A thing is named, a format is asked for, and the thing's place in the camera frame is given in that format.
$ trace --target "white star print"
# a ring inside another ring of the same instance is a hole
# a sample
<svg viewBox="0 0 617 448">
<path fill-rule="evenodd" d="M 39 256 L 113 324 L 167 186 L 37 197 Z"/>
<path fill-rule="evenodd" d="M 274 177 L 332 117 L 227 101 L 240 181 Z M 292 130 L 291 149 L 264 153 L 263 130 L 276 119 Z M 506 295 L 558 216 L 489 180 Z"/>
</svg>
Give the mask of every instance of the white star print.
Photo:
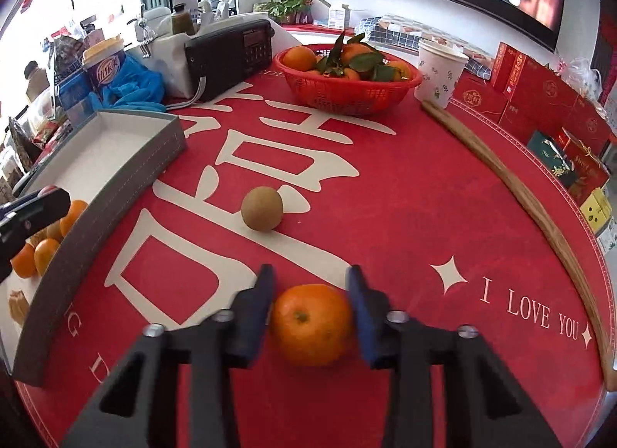
<svg viewBox="0 0 617 448">
<path fill-rule="evenodd" d="M 589 333 L 589 323 L 587 323 L 587 327 L 585 328 L 585 331 L 582 332 L 582 337 L 585 339 L 585 348 L 587 348 L 587 345 L 589 344 L 589 340 L 592 339 L 591 333 Z"/>
<path fill-rule="evenodd" d="M 454 263 L 454 256 L 450 258 L 448 263 L 443 265 L 431 265 L 440 275 L 443 282 L 443 294 L 454 286 L 458 282 L 468 282 L 461 276 L 456 264 Z"/>
</svg>

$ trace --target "blue glove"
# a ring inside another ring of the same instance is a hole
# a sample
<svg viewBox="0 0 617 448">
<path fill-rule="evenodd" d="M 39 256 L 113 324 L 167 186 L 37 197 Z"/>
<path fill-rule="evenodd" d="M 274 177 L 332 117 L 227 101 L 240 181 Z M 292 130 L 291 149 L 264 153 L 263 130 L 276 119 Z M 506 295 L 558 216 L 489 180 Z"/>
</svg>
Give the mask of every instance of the blue glove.
<svg viewBox="0 0 617 448">
<path fill-rule="evenodd" d="M 94 110 L 146 110 L 165 112 L 163 76 L 127 56 L 118 74 L 101 90 L 103 101 L 90 93 Z"/>
</svg>

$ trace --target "red box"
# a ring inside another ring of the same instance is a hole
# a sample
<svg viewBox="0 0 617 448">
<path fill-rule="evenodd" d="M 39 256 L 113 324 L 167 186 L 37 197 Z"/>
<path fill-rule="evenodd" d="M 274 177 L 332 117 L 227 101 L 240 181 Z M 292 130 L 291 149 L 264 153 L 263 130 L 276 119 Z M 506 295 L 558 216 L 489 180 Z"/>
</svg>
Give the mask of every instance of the red box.
<svg viewBox="0 0 617 448">
<path fill-rule="evenodd" d="M 463 71 L 452 97 L 495 123 L 499 123 L 508 103 L 502 93 L 495 91 L 488 82 L 467 70 Z"/>
<path fill-rule="evenodd" d="M 575 202 L 581 206 L 594 189 L 601 189 L 611 174 L 591 151 L 567 129 L 562 128 L 555 137 L 555 143 L 574 163 L 578 180 L 569 189 Z"/>
<path fill-rule="evenodd" d="M 536 130 L 551 136 L 551 133 L 554 132 L 554 130 L 551 131 L 553 126 L 549 125 L 549 129 L 547 129 L 546 122 L 543 123 L 544 126 L 541 126 L 542 122 L 538 122 L 533 110 L 532 107 L 522 107 L 510 101 L 499 119 L 499 127 L 505 129 L 525 146 Z"/>
<path fill-rule="evenodd" d="M 499 122 L 524 144 L 533 131 L 556 137 L 562 127 L 599 155 L 611 133 L 594 106 L 552 70 L 519 52 L 504 95 L 508 106 Z"/>
<path fill-rule="evenodd" d="M 563 127 L 598 156 L 602 154 L 612 133 L 593 104 L 581 95 L 576 95 L 575 107 L 564 119 Z"/>
<path fill-rule="evenodd" d="M 491 85 L 499 93 L 502 93 L 510 79 L 510 73 L 514 66 L 514 60 L 518 51 L 512 46 L 508 46 L 505 42 L 499 43 L 497 57 L 491 70 Z"/>
</svg>

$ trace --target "screw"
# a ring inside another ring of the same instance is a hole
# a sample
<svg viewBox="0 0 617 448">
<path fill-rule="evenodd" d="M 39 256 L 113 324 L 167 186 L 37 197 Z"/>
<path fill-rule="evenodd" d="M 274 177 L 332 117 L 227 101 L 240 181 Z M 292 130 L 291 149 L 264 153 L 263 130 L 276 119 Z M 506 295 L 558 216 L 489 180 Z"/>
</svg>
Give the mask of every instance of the screw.
<svg viewBox="0 0 617 448">
<path fill-rule="evenodd" d="M 459 326 L 459 329 L 457 331 L 459 332 L 459 336 L 461 338 L 470 339 L 475 338 L 479 335 L 478 330 L 470 325 Z"/>
<path fill-rule="evenodd" d="M 402 310 L 391 310 L 386 315 L 386 319 L 391 323 L 401 325 L 402 323 L 409 321 L 409 316 L 407 315 L 407 312 L 403 312 Z"/>
<path fill-rule="evenodd" d="M 144 328 L 144 335 L 147 337 L 158 337 L 165 333 L 163 325 L 148 325 Z"/>
<path fill-rule="evenodd" d="M 229 321 L 232 321 L 233 318 L 234 318 L 234 313 L 232 310 L 229 310 L 228 308 L 219 310 L 218 312 L 214 314 L 214 316 L 212 316 L 212 319 L 214 319 L 217 323 L 229 323 Z"/>
</svg>

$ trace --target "radio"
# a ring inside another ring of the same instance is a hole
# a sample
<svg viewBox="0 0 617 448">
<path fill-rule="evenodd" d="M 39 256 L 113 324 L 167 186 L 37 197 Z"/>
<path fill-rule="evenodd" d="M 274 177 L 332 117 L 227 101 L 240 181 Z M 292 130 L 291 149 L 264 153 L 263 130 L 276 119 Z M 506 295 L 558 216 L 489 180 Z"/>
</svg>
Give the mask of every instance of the radio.
<svg viewBox="0 0 617 448">
<path fill-rule="evenodd" d="M 215 30 L 184 44 L 190 80 L 197 90 L 206 78 L 201 101 L 211 101 L 272 62 L 274 30 L 269 20 L 249 21 Z"/>
</svg>

